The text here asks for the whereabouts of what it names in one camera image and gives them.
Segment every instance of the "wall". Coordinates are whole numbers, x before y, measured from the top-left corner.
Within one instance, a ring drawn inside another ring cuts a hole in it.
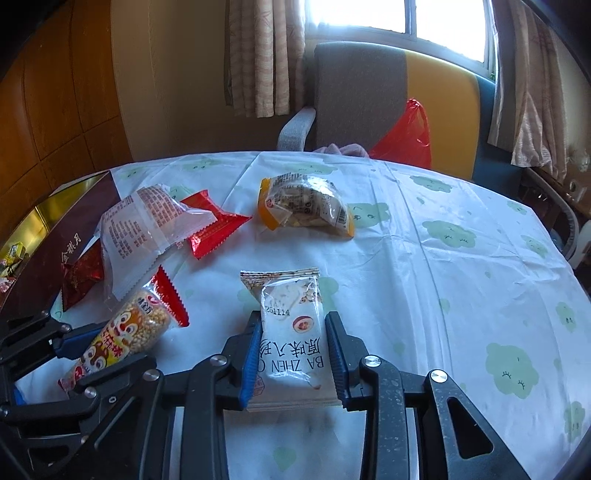
[[[111,60],[110,0],[69,0],[0,82],[0,244],[61,184],[131,160]]]
[[[557,48],[566,116],[567,151],[573,158],[583,158],[591,153],[591,86],[560,40]],[[569,162],[563,184],[579,209],[591,214],[591,171],[581,172]]]
[[[236,117],[225,105],[225,3],[113,2],[113,65],[135,161],[275,149],[287,116]]]

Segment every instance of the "transparent plastic bag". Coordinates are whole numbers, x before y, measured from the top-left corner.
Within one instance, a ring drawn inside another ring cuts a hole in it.
[[[168,247],[216,220],[208,210],[174,200],[167,187],[145,187],[121,200],[100,219],[105,296],[122,300]]]
[[[355,234],[353,217],[335,184],[312,175],[286,173],[263,179],[258,211],[269,230],[308,226],[350,238]]]
[[[330,369],[318,268],[241,272],[261,304],[262,340],[248,410],[338,405]]]

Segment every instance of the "red plastic bag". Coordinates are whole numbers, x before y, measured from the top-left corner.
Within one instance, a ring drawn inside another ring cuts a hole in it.
[[[423,106],[414,98],[400,120],[369,151],[370,158],[431,169],[429,124]]]

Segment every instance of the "sunlight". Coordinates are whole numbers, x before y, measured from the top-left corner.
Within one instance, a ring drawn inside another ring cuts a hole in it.
[[[405,32],[404,0],[309,0],[312,24],[357,25]],[[417,37],[484,61],[483,0],[416,0]]]

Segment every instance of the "metal screw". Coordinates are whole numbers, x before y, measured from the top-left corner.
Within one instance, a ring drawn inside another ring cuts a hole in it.
[[[437,383],[444,383],[447,381],[447,373],[443,370],[433,370],[431,372],[431,380]]]
[[[209,363],[214,367],[221,367],[228,363],[228,359],[223,355],[213,355],[209,358]]]
[[[363,359],[363,363],[368,367],[379,367],[382,359],[376,355],[368,355]]]
[[[84,396],[87,398],[95,398],[97,395],[96,389],[94,387],[86,387],[84,390]]]
[[[153,382],[160,378],[160,370],[156,370],[151,368],[150,370],[146,370],[142,375],[142,378],[146,380],[146,382]]]

